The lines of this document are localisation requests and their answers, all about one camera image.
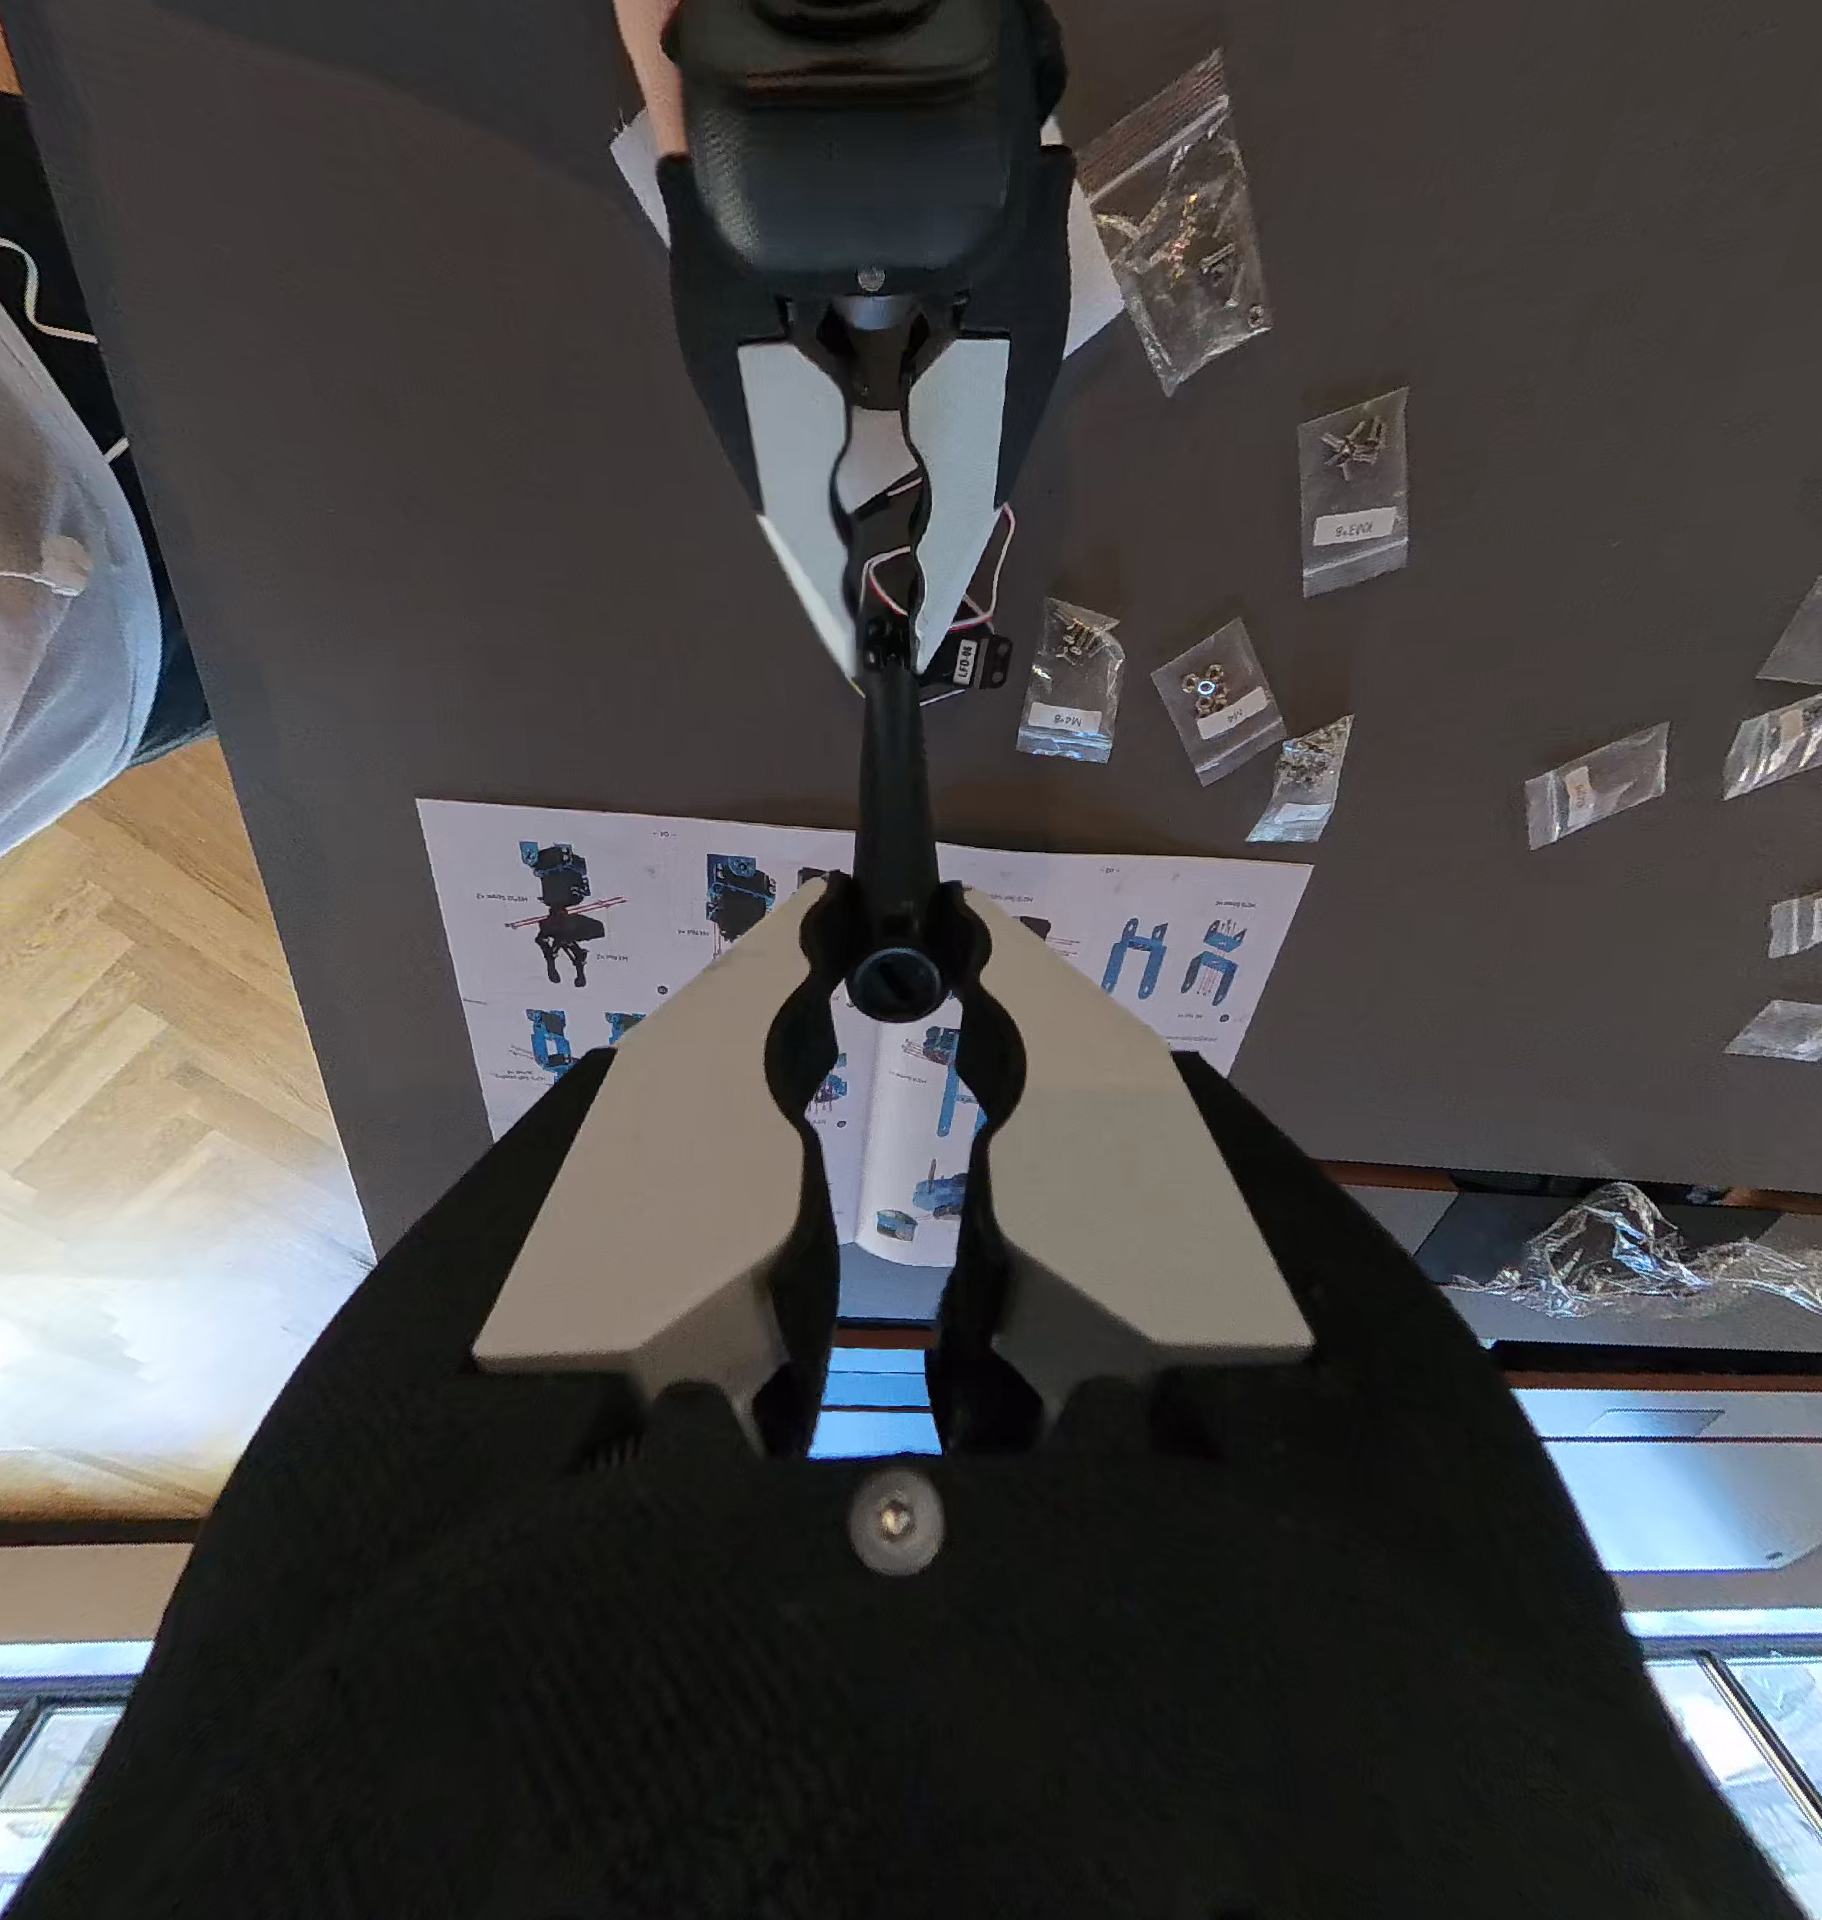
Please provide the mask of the dark wood-edged desk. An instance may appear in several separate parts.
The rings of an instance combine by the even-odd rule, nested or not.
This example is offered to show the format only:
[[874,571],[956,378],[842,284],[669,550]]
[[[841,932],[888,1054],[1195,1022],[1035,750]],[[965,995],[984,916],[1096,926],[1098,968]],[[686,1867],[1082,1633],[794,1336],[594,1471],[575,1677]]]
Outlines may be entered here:
[[1822,1380],[1524,1378],[1613,1574],[1762,1574],[1822,1548]]
[[[1363,1163],[1329,1170],[1445,1287],[1448,1304],[1509,1377],[1552,1385],[1595,1385],[1604,1377],[1822,1380],[1822,1316],[1779,1295],[1746,1292],[1724,1305],[1633,1296],[1554,1318],[1486,1288],[1455,1287],[1490,1281],[1532,1235],[1593,1199],[1597,1182]],[[1688,1255],[1727,1242],[1757,1242],[1789,1256],[1822,1252],[1822,1193],[1679,1184],[1647,1184],[1645,1192]]]

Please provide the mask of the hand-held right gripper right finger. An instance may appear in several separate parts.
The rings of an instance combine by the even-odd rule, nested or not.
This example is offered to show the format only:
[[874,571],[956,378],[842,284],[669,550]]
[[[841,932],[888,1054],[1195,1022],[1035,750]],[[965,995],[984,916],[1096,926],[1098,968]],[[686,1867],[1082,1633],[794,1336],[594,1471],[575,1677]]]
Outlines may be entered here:
[[1089,1383],[1307,1360],[1179,1054],[990,896],[944,895],[980,1126],[942,1296],[942,1446],[1025,1453]]

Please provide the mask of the person's left hand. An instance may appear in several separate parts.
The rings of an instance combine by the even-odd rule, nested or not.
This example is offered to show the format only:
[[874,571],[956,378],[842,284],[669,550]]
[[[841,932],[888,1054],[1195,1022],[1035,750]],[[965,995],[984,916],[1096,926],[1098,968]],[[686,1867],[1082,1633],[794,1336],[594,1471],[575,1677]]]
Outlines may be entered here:
[[664,35],[679,2],[614,2],[612,6],[659,155],[683,157],[683,81],[677,62],[664,47]]

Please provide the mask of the black screwdriver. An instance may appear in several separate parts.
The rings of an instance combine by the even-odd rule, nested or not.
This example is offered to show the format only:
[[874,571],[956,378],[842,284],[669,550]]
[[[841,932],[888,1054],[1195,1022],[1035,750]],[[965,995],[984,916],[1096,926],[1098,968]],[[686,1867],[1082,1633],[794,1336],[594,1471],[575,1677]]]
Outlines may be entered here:
[[942,892],[928,798],[924,701],[906,616],[868,613],[858,686],[867,704],[854,843],[850,995],[870,1020],[906,1024],[947,997],[932,946]]

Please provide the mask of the large clear zip bag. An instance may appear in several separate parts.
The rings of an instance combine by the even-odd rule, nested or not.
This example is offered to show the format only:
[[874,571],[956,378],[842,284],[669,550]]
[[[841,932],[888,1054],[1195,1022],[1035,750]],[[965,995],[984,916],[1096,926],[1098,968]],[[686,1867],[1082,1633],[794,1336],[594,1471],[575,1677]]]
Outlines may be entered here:
[[1078,180],[1164,397],[1275,323],[1223,47],[1084,142]]

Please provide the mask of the crumpled clear plastic wrap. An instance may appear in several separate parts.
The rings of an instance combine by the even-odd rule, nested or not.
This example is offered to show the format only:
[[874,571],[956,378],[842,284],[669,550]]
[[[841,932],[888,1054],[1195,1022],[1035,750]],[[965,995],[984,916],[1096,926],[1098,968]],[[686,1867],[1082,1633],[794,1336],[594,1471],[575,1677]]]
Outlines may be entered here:
[[1792,1246],[1778,1230],[1692,1244],[1643,1187],[1609,1184],[1529,1235],[1493,1273],[1458,1262],[1443,1283],[1547,1321],[1633,1307],[1705,1318],[1755,1298],[1822,1321],[1822,1246]]

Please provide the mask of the small black servo motor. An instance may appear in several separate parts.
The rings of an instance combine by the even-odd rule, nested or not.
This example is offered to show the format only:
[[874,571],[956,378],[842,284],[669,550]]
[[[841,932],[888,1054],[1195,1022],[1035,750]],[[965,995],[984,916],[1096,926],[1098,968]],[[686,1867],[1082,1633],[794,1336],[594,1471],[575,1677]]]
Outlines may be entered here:
[[[859,622],[896,619],[910,623],[911,591],[910,522],[924,505],[924,477],[905,471],[867,500],[854,518],[861,533],[867,566],[858,588]],[[919,668],[919,700],[945,701],[969,691],[1002,691],[1012,673],[1015,642],[1000,628],[1000,599],[1006,565],[1017,539],[1010,506],[995,515],[995,529],[972,573],[940,650]]]

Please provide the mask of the assembly instruction booklet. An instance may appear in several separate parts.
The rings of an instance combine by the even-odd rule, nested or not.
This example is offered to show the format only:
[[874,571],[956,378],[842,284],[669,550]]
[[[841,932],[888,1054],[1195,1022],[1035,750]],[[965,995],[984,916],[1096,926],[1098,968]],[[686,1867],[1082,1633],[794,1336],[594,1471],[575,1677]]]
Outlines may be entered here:
[[[852,835],[514,805],[418,801],[495,1139],[590,1052],[621,1043],[810,880]],[[990,896],[1175,1051],[1229,1072],[1310,867],[942,844],[942,876]],[[961,1013],[886,1026],[831,998],[837,1062],[807,1114],[838,1242],[911,1266],[956,1260],[977,1105]]]

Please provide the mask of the scattered small screw bags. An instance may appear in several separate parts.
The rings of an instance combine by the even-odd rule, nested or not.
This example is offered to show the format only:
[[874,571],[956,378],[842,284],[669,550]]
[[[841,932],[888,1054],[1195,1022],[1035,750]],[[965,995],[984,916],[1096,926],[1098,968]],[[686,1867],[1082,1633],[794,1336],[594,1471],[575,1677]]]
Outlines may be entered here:
[[[1310,593],[1395,571],[1409,555],[1409,392],[1371,397],[1300,430],[1303,586]],[[1116,622],[1052,600],[1018,745],[1089,754],[1111,745],[1106,701],[1121,668]],[[1822,577],[1762,660],[1761,678],[1799,686],[1788,706],[1750,717],[1722,763],[1720,793],[1740,799],[1822,767]],[[1288,736],[1279,701],[1232,619],[1154,673],[1154,689],[1202,787],[1271,762],[1269,801],[1249,844],[1313,844],[1338,808],[1355,717]],[[1667,790],[1669,728],[1652,724],[1535,773],[1522,787],[1524,843],[1539,854]],[[1776,998],[1729,1040],[1738,1058],[1822,1062],[1822,1003]]]

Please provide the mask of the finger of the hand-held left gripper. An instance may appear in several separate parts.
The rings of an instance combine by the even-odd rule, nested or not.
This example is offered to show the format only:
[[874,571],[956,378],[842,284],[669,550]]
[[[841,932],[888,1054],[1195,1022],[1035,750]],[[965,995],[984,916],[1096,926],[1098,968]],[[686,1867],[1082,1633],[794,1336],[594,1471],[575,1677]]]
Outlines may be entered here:
[[1007,340],[910,335],[900,426],[919,488],[902,527],[893,589],[924,676],[995,529],[1012,345]]
[[852,409],[837,378],[791,344],[741,345],[735,362],[756,524],[827,657],[854,678],[846,517],[893,484],[893,413]]

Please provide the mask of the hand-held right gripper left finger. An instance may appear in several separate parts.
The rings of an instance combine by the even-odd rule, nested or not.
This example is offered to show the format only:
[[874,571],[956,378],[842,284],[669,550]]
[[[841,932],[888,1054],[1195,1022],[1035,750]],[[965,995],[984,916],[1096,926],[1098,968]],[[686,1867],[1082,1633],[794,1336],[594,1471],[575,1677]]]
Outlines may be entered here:
[[762,1452],[807,1452],[838,1290],[807,1110],[854,904],[846,876],[809,881],[608,1052],[476,1336],[482,1372],[639,1405],[705,1385]]

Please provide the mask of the person's white hoodie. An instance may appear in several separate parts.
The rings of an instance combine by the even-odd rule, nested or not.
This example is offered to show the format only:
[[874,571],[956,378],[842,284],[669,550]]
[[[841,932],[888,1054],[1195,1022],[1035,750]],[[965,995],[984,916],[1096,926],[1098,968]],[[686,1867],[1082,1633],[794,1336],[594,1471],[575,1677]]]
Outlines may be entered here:
[[0,857],[140,760],[166,663],[131,497],[34,333],[0,302]]

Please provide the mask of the dark grey desk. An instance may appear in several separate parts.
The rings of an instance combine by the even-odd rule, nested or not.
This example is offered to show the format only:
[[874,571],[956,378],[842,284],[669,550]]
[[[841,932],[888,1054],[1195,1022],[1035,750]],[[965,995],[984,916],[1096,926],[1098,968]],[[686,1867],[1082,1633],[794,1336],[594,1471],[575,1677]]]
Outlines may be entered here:
[[[4,5],[380,1246],[488,1142],[418,799],[850,828],[859,704],[677,351],[608,5]],[[1111,323],[1000,628],[1115,613],[1108,765],[928,717],[940,836],[1241,856],[1152,673],[1249,623],[1339,805],[1234,1058],[1326,1161],[1822,1193],[1822,783],[1720,793],[1822,577],[1822,5],[1057,5],[1084,142],[1223,47],[1271,330],[1164,397]],[[1300,430],[1409,392],[1409,555],[1303,586]],[[1522,787],[1667,724],[1662,799]]]

